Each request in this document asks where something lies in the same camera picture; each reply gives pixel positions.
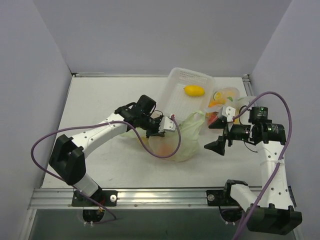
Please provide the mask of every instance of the yellow toy fruit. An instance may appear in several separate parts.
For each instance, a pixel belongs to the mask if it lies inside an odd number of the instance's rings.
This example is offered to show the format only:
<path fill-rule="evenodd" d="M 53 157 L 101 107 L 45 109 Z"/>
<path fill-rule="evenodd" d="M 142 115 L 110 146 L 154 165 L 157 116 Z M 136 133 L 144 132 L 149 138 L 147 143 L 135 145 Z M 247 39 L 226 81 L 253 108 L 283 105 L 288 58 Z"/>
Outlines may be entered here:
<path fill-rule="evenodd" d="M 205 95 L 205 89 L 197 85 L 188 85 L 184 87 L 184 92 L 191 97 L 199 97 Z"/>

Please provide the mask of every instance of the table surface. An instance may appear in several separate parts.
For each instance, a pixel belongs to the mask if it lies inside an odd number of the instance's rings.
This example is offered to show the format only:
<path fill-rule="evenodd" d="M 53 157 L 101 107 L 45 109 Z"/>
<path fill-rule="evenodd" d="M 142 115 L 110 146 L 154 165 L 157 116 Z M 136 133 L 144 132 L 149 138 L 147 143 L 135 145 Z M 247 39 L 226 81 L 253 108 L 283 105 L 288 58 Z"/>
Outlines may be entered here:
<path fill-rule="evenodd" d="M 235 87 L 241 97 L 246 96 L 240 77 L 215 80 L 217 88 Z M 74 77 L 59 128 L 97 124 L 119 106 L 135 102 L 143 94 L 157 101 L 166 81 L 166 77 Z M 66 135 L 77 133 L 69 131 Z M 184 162 L 153 157 L 136 139 L 117 136 L 88 156 L 87 173 L 102 188 L 222 187 L 228 179 L 261 186 L 258 155 L 243 142 L 234 141 L 232 147 L 226 146 L 225 156 L 203 148 L 221 133 L 221 129 L 207 129 L 199 137 L 199 153 Z M 42 187 L 70 186 L 46 174 Z"/>

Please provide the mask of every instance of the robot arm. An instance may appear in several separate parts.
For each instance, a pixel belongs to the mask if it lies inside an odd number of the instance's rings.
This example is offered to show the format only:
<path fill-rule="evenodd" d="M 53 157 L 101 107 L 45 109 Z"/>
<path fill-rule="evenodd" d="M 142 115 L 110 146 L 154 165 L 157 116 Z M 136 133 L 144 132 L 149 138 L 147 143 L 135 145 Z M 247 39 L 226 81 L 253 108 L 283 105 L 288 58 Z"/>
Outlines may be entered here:
<path fill-rule="evenodd" d="M 117 135 L 129 131 L 126 122 L 134 128 L 146 130 L 146 136 L 164 136 L 166 131 L 175 131 L 176 126 L 166 116 L 152 118 L 156 102 L 142 95 L 137 103 L 121 106 L 101 122 L 102 126 L 79 134 L 57 138 L 49 160 L 50 166 L 70 186 L 74 186 L 97 202 L 103 200 L 102 190 L 86 173 L 85 159 L 95 149 Z"/>
<path fill-rule="evenodd" d="M 285 169 L 285 158 L 278 159 L 286 143 L 285 128 L 274 124 L 268 119 L 268 108 L 252 107 L 248 122 L 250 125 L 233 124 L 235 109 L 225 106 L 218 114 L 218 121 L 210 128 L 223 128 L 223 135 L 217 141 L 204 148 L 220 155 L 225 154 L 225 145 L 231 147 L 233 141 L 244 141 L 256 146 L 260 159 L 262 186 L 273 174 L 277 164 L 279 169 L 266 192 L 258 202 L 258 207 L 247 222 L 247 227 L 253 232 L 285 235 L 302 222 L 301 212 L 294 210 L 290 198 Z M 251 192 L 244 181 L 228 180 L 224 187 L 224 197 L 238 202 L 244 211 L 250 211 L 257 196 Z"/>

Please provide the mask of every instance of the gray panel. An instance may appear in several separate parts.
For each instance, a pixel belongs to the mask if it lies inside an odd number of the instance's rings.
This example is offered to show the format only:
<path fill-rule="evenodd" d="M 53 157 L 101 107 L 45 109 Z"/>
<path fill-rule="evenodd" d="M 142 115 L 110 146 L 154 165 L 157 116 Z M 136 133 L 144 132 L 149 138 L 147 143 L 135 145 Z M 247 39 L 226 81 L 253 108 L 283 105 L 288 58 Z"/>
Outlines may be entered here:
<path fill-rule="evenodd" d="M 31 0 L 0 1 L 0 239 L 18 239 L 43 172 L 32 144 L 55 130 L 71 74 Z M 41 164 L 53 139 L 36 151 Z"/>
<path fill-rule="evenodd" d="M 306 240 L 319 239 L 320 198 L 320 1 L 294 0 L 252 73 L 255 93 L 276 91 L 292 115 L 292 139 L 286 153 L 288 183 L 302 212 Z M 264 97 L 275 123 L 287 124 L 285 108 Z"/>
<path fill-rule="evenodd" d="M 225 225 L 219 210 L 114 210 L 118 220 L 94 227 L 79 220 L 81 210 L 38 210 L 30 240 L 184 239 L 230 240 L 236 226 Z M 245 231 L 246 240 L 293 240 L 286 236 Z"/>
<path fill-rule="evenodd" d="M 254 69 L 291 0 L 34 0 L 72 72 Z"/>

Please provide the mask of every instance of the screw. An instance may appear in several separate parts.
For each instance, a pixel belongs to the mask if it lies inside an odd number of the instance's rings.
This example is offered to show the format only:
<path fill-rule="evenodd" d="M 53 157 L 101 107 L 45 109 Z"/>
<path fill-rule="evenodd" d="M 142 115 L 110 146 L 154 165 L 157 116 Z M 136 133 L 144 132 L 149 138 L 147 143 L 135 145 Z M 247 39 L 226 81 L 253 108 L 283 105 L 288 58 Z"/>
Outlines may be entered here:
<path fill-rule="evenodd" d="M 110 201 L 112 202 L 112 203 L 114 203 L 115 201 L 117 201 L 117 196 L 116 195 L 111 195 L 110 196 Z"/>
<path fill-rule="evenodd" d="M 215 200 L 215 196 L 213 194 L 209 194 L 207 199 L 208 201 L 212 202 L 213 200 Z"/>

